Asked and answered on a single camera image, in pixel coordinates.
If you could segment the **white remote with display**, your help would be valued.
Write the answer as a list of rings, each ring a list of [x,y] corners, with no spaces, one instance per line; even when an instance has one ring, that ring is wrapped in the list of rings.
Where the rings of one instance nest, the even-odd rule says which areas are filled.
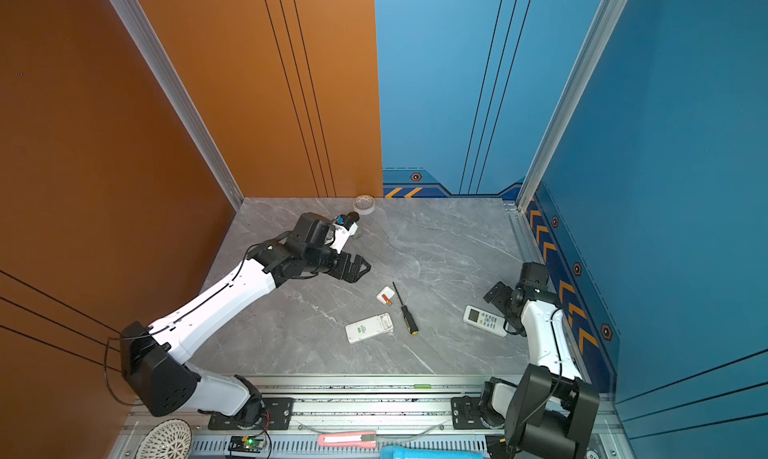
[[[463,314],[463,321],[470,326],[476,327],[495,336],[507,336],[507,331],[504,328],[505,319],[503,317],[479,309],[475,306],[466,306]]]

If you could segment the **white battery cover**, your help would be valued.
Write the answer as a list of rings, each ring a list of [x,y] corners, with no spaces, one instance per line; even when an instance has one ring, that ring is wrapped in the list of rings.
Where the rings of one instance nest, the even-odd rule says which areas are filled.
[[[381,289],[381,291],[376,295],[377,300],[384,304],[391,306],[392,305],[392,298],[395,296],[395,291],[389,287],[385,286]]]

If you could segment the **white remote control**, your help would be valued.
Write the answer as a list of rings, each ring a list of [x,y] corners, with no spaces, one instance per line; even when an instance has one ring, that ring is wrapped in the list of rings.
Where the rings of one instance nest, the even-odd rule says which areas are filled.
[[[389,313],[372,316],[345,327],[347,340],[350,344],[390,333],[393,330],[394,326]]]

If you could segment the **black yellow screwdriver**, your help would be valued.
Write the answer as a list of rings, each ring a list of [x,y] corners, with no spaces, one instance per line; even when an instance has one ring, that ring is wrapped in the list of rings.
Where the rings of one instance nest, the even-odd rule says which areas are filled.
[[[408,306],[404,303],[402,295],[400,294],[398,287],[395,282],[392,283],[393,290],[395,291],[395,294],[400,302],[400,309],[403,315],[403,319],[405,321],[406,327],[408,332],[411,335],[417,335],[419,333],[419,328],[417,326],[417,323],[414,319],[413,314],[408,309]]]

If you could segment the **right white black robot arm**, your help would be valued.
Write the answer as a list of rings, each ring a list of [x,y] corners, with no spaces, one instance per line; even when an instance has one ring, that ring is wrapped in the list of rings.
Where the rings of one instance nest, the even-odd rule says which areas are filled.
[[[598,390],[584,379],[568,345],[565,312],[548,290],[544,264],[525,262],[514,287],[502,282],[486,293],[503,327],[527,339],[529,364],[517,383],[486,381],[481,418],[503,430],[509,457],[585,458],[600,405]]]

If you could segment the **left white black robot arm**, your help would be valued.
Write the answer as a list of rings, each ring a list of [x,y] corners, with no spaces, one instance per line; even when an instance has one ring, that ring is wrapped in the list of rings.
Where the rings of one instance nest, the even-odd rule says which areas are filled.
[[[328,219],[303,213],[295,226],[249,246],[224,278],[196,298],[148,326],[134,322],[118,338],[121,373],[155,417],[179,409],[218,414],[241,428],[265,415],[260,391],[241,375],[199,368],[191,358],[222,326],[258,299],[291,280],[326,274],[355,283],[371,268],[344,246],[358,229],[352,211]]]

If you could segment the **pink box cutter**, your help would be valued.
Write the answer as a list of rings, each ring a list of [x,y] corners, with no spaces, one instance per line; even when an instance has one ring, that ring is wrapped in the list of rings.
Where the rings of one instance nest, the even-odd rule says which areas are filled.
[[[317,443],[323,448],[360,448],[374,450],[377,434],[374,431],[320,434]]]

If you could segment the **cyan cylinder object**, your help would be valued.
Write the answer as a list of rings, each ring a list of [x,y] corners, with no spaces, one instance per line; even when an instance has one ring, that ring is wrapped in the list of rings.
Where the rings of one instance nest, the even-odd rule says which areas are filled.
[[[411,449],[390,445],[381,449],[381,459],[483,459],[481,453],[469,451],[444,451]]]

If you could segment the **green circuit board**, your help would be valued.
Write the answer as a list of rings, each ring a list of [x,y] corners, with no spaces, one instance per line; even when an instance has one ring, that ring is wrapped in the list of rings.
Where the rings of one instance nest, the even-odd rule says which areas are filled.
[[[268,440],[264,436],[233,435],[227,445],[227,455],[260,455],[269,452]]]

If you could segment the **white mesh basket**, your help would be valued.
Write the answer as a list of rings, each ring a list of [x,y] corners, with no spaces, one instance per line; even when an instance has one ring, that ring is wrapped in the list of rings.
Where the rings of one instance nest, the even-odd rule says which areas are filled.
[[[134,455],[137,459],[186,459],[192,448],[191,426],[181,419],[166,420],[144,437]]]

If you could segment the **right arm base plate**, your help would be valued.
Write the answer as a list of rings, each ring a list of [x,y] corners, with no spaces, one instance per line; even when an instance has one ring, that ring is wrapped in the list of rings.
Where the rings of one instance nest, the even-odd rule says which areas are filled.
[[[482,406],[479,397],[460,396],[450,399],[452,426],[455,430],[502,429],[505,421],[490,407]]]

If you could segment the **aluminium rail frame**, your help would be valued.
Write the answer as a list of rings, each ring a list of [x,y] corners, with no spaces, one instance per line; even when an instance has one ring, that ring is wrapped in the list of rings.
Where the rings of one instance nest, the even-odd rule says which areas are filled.
[[[192,433],[189,458],[378,458],[387,445],[447,452],[470,451],[484,458],[505,453],[504,429],[484,428],[480,419],[465,419],[480,398],[485,375],[254,375],[247,376],[264,399],[291,399],[292,406],[271,419],[270,437],[256,453],[230,452],[234,435],[256,431],[212,430],[209,418],[180,410],[168,418],[184,420]],[[601,404],[588,444],[587,458],[635,458],[612,404]],[[168,418],[156,418],[144,408],[133,408],[108,458],[138,458],[148,433]],[[372,431],[374,450],[323,447],[320,434]]]

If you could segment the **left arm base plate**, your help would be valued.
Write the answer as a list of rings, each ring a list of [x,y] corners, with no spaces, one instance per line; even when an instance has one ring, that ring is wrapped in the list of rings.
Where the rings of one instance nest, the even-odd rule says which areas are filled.
[[[272,397],[250,400],[235,416],[212,413],[208,429],[213,431],[288,430],[293,414],[294,399]]]

